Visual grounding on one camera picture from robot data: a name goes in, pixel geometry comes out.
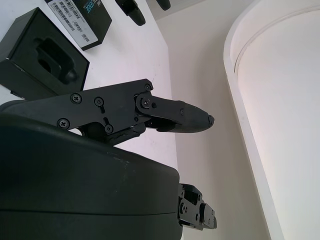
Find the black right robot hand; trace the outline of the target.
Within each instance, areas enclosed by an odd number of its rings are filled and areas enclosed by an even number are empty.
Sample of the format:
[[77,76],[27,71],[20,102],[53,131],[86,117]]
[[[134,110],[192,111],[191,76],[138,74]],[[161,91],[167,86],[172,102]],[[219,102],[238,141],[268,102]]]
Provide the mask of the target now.
[[3,240],[179,240],[215,229],[176,169],[117,145],[146,129],[198,133],[214,118],[152,95],[147,79],[0,107]]

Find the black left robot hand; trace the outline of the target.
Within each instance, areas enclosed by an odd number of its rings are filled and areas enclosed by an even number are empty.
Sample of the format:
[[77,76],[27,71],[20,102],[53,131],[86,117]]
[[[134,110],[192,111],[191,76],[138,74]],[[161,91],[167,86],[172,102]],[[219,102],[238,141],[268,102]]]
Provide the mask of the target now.
[[[145,17],[135,0],[115,0],[115,2],[124,14],[130,17],[136,25],[143,26],[146,23]],[[171,8],[170,0],[157,0],[156,2],[164,11]]]

